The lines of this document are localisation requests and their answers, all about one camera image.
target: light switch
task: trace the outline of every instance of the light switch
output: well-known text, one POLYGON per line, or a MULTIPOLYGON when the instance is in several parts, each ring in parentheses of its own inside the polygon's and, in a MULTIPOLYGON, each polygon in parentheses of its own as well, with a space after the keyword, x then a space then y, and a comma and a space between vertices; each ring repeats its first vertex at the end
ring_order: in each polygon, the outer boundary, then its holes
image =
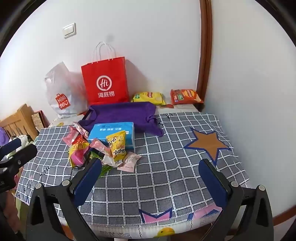
POLYGON ((72 24, 69 24, 65 27, 63 27, 63 35, 64 35, 64 38, 69 38, 73 35, 76 34, 76 24, 75 23, 72 23, 72 24))

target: blue gripper pad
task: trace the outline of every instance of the blue gripper pad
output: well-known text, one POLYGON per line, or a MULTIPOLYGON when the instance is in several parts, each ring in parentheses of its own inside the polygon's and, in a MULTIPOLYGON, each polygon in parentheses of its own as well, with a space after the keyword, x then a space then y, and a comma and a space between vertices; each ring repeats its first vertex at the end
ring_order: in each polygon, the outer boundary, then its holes
POLYGON ((0 147, 0 161, 3 159, 3 157, 15 149, 19 148, 22 145, 22 142, 19 138, 15 138, 14 140, 8 142, 6 145, 0 147))
POLYGON ((81 181, 74 190, 73 203, 76 207, 81 206, 85 203, 85 200, 87 199, 99 175, 101 174, 101 170, 101 160, 96 158, 94 164, 88 169, 88 171, 82 177, 81 181))
POLYGON ((215 204, 222 209, 226 207, 228 201, 227 191, 204 160, 199 162, 198 171, 215 204))

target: purple cloth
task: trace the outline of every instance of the purple cloth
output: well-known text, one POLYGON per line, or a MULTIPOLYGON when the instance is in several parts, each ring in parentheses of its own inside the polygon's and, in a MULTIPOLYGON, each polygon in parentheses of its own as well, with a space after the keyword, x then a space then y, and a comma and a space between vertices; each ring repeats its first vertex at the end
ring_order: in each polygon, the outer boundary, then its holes
POLYGON ((4 146, 8 142, 9 142, 9 137, 6 134, 6 131, 2 127, 0 127, 0 146, 4 146))
POLYGON ((163 130, 157 126, 154 113, 156 106, 150 102, 126 102, 118 104, 91 105, 88 120, 78 123, 88 132, 98 123, 133 122, 135 132, 162 136, 163 130))

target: green label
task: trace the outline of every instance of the green label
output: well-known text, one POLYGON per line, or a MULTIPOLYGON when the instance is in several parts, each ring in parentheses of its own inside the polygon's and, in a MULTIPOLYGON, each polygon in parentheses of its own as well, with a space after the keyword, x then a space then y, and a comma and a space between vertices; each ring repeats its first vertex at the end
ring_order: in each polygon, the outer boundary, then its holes
POLYGON ((179 100, 183 100, 183 96, 180 95, 180 94, 178 94, 178 99, 179 99, 179 100))

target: white plastic bag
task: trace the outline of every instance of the white plastic bag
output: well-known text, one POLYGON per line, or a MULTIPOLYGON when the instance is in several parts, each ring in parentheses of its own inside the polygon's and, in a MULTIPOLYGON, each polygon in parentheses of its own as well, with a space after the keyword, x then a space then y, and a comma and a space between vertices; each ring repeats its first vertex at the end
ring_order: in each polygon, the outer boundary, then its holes
POLYGON ((46 74, 45 84, 48 103, 59 118, 87 110, 83 79, 75 78, 64 62, 57 64, 46 74))

